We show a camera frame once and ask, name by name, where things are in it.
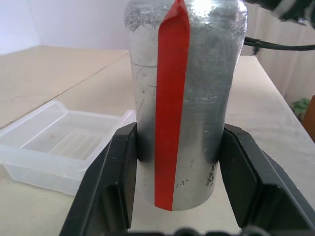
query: black cable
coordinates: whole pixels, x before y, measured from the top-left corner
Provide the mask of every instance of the black cable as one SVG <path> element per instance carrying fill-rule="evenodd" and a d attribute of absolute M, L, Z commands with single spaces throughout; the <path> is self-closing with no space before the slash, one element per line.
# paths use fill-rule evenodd
<path fill-rule="evenodd" d="M 303 45 L 303 46 L 286 46 L 276 43 L 270 43 L 266 41 L 262 41 L 259 39 L 246 37 L 244 41 L 244 45 L 256 47 L 256 48 L 266 48 L 273 50 L 283 50 L 283 51 L 310 51 L 315 50 L 315 44 L 313 45 Z"/>

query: clear plastic container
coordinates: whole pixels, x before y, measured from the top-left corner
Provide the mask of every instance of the clear plastic container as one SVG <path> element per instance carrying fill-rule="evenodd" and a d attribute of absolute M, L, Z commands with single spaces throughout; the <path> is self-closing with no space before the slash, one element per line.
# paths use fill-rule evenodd
<path fill-rule="evenodd" d="M 134 111 L 108 116 L 51 101 L 0 132 L 0 158 L 13 180 L 74 196 L 116 130 L 135 121 Z"/>

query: scratched metal surface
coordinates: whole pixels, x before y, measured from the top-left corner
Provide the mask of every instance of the scratched metal surface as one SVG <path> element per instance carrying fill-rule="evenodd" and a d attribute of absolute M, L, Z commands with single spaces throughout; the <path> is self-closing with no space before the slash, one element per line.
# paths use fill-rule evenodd
<path fill-rule="evenodd" d="M 131 0 L 125 14 L 142 161 L 137 188 L 152 203 L 158 28 L 173 2 Z M 227 99 L 247 29 L 240 0 L 185 3 L 191 32 L 173 210 L 194 208 L 213 191 Z"/>

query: red strip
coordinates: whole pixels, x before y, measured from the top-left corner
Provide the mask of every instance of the red strip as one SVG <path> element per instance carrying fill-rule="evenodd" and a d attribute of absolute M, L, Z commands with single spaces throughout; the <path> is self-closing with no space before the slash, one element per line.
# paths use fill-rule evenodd
<path fill-rule="evenodd" d="M 184 0 L 175 0 L 158 31 L 155 206 L 172 210 L 188 60 L 190 25 Z"/>

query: green leaf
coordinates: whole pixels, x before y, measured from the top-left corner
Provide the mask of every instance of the green leaf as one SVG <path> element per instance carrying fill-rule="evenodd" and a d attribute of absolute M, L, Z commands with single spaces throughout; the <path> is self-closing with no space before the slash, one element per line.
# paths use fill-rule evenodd
<path fill-rule="evenodd" d="M 306 103 L 307 105 L 309 105 L 309 104 L 311 103 L 311 101 L 306 98 L 305 103 Z"/>
<path fill-rule="evenodd" d="M 301 99 L 300 103 L 299 103 L 300 107 L 308 107 L 308 104 L 306 103 L 305 99 Z"/>
<path fill-rule="evenodd" d="M 299 105 L 299 104 L 300 104 L 300 101 L 296 101 L 296 102 L 292 103 L 293 106 L 296 106 L 296 105 Z"/>
<path fill-rule="evenodd" d="M 310 100 L 307 99 L 307 98 L 305 98 L 305 97 L 303 97 L 303 98 L 301 99 L 301 101 L 310 101 Z"/>
<path fill-rule="evenodd" d="M 299 106 L 295 106 L 295 107 L 293 107 L 293 109 L 294 109 L 295 115 L 297 115 L 297 116 L 300 114 L 303 114 L 306 111 L 305 108 L 299 107 Z"/>

